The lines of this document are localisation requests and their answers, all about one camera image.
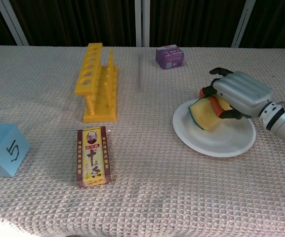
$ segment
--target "white plate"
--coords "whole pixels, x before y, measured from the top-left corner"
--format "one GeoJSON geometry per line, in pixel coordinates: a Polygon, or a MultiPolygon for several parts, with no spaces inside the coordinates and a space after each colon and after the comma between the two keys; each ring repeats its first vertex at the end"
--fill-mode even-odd
{"type": "Polygon", "coordinates": [[[211,157],[238,156],[253,146],[255,128],[247,118],[225,119],[213,132],[199,128],[188,109],[196,101],[180,105],[173,115],[174,130],[187,146],[211,157]]]}

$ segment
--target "small box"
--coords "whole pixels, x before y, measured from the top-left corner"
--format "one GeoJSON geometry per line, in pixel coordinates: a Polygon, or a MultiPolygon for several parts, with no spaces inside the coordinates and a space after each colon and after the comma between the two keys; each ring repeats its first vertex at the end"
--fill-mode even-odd
{"type": "Polygon", "coordinates": [[[15,175],[29,147],[16,125],[0,123],[0,177],[15,175]]]}
{"type": "Polygon", "coordinates": [[[81,188],[113,181],[106,127],[78,130],[77,183],[81,188]]]}
{"type": "Polygon", "coordinates": [[[180,67],[183,65],[184,52],[175,44],[158,47],[156,61],[163,69],[180,67]]]}

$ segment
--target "textured tablecloth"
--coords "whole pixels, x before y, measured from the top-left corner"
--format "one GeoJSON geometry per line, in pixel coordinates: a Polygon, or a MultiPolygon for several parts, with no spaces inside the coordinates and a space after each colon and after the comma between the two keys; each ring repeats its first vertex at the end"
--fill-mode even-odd
{"type": "Polygon", "coordinates": [[[154,48],[115,47],[118,121],[83,124],[74,88],[85,47],[0,46],[0,122],[31,143],[15,177],[0,178],[0,236],[285,236],[284,142],[254,119],[249,151],[212,158],[172,126],[215,67],[248,73],[285,100],[285,49],[182,50],[185,65],[162,70],[154,48]],[[80,189],[77,130],[96,125],[109,130],[116,180],[80,189]]]}

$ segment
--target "handwritten number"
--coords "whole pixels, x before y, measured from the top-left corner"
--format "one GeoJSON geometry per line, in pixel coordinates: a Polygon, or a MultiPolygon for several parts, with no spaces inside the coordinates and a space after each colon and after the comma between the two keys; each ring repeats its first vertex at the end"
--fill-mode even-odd
{"type": "Polygon", "coordinates": [[[14,146],[15,142],[16,142],[16,140],[13,141],[12,145],[10,146],[10,148],[6,148],[6,150],[8,151],[8,153],[9,153],[11,156],[13,155],[15,148],[17,149],[17,156],[16,156],[16,158],[15,158],[15,159],[12,159],[10,162],[13,162],[13,161],[17,160],[17,158],[18,158],[18,156],[19,156],[19,148],[18,148],[18,145],[15,145],[15,146],[14,146]]]}

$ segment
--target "medicine box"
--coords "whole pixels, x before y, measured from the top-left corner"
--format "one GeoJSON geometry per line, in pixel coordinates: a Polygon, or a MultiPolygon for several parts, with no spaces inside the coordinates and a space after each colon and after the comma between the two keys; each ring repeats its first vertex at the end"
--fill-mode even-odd
{"type": "Polygon", "coordinates": [[[175,44],[158,47],[156,61],[163,69],[180,67],[183,65],[184,52],[175,44]]]}
{"type": "Polygon", "coordinates": [[[78,130],[77,183],[80,188],[112,182],[106,127],[78,130]]]}

